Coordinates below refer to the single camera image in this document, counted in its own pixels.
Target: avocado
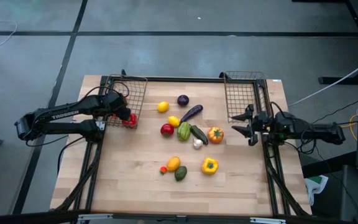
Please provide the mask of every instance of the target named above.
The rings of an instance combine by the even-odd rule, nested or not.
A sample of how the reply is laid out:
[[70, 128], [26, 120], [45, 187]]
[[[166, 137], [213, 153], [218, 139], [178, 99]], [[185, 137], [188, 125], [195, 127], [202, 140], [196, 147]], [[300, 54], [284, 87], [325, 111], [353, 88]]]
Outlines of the avocado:
[[187, 174], [187, 168], [185, 166], [180, 166], [176, 171], [175, 171], [175, 179], [177, 181], [181, 181], [186, 177]]

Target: butcher block surface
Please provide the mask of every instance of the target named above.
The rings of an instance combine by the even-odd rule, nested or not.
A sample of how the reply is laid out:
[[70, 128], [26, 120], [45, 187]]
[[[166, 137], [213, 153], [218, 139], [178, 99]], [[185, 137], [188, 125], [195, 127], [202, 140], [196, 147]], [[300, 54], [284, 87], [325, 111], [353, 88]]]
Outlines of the butcher block surface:
[[[81, 98], [98, 86], [100, 75], [87, 75], [83, 80]], [[267, 80], [270, 101], [287, 110], [287, 102], [280, 80]], [[189, 105], [177, 105], [177, 96], [186, 94]], [[157, 104], [167, 101], [165, 113], [157, 111]], [[177, 138], [177, 128], [170, 138], [160, 134], [161, 125], [169, 116], [179, 119], [194, 105], [204, 110], [190, 119], [205, 133], [212, 126], [224, 131], [220, 144], [209, 143], [196, 150], [193, 135], [188, 141]], [[75, 120], [89, 119], [77, 115]], [[142, 213], [182, 215], [270, 216], [269, 188], [264, 166], [262, 145], [248, 146], [247, 139], [231, 129], [227, 121], [223, 83], [148, 82], [137, 129], [108, 126], [104, 136], [101, 160], [94, 189], [92, 212]], [[70, 135], [68, 142], [80, 137]], [[86, 142], [79, 141], [66, 149], [50, 207], [59, 206], [73, 190], [80, 176]], [[290, 146], [280, 146], [285, 183], [297, 202], [311, 212], [303, 180], [298, 153]], [[178, 156], [188, 173], [177, 182], [173, 172], [161, 175], [160, 167], [169, 158]], [[201, 171], [204, 158], [219, 162], [214, 175]], [[85, 207], [88, 186], [82, 194]], [[279, 211], [282, 201], [276, 186]]]

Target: yellow pepper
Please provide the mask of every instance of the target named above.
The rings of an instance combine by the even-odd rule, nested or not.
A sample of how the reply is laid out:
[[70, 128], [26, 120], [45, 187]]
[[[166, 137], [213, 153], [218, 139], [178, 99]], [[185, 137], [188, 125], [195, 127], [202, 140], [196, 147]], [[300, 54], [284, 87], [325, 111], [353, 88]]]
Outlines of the yellow pepper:
[[201, 166], [201, 169], [205, 174], [214, 174], [218, 170], [219, 164], [216, 160], [211, 158], [206, 158], [204, 160], [203, 165]]

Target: lemon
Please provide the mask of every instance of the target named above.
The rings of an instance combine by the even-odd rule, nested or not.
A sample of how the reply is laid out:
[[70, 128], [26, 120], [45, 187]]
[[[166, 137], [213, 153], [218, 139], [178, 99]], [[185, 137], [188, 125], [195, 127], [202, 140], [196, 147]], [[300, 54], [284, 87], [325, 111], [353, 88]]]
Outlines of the lemon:
[[179, 118], [177, 118], [175, 116], [169, 116], [168, 123], [176, 128], [180, 125], [180, 120], [179, 120]]
[[159, 103], [157, 106], [157, 110], [160, 113], [166, 112], [168, 109], [169, 109], [169, 103], [166, 101]]

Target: concrete floor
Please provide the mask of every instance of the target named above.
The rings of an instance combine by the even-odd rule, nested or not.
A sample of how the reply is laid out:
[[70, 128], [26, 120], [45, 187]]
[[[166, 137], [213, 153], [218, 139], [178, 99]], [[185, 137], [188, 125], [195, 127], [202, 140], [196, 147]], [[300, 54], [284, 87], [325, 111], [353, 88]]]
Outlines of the concrete floor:
[[[1, 0], [0, 20], [17, 21], [19, 30], [71, 31], [80, 5], [81, 0]], [[0, 30], [9, 29], [0, 24]], [[357, 32], [357, 27], [343, 4], [94, 0], [88, 2], [80, 30]], [[14, 36], [0, 47], [0, 138], [4, 140], [0, 146], [0, 215], [11, 211], [30, 154], [13, 124], [25, 113], [47, 105], [68, 40]], [[122, 68], [131, 75], [182, 77], [217, 77], [225, 70], [261, 71], [266, 78], [283, 80], [287, 101], [292, 103], [322, 88], [318, 77], [342, 77], [357, 67], [358, 38], [81, 36], [76, 39], [57, 104], [77, 99], [84, 75], [119, 73]], [[335, 86], [290, 111], [314, 121], [356, 99], [358, 86]], [[325, 121], [345, 122], [355, 112], [353, 106]], [[354, 151], [350, 132], [345, 130], [345, 135], [348, 140], [341, 146], [319, 142], [323, 157]], [[24, 212], [49, 209], [58, 152], [64, 144], [59, 141], [43, 147]]]

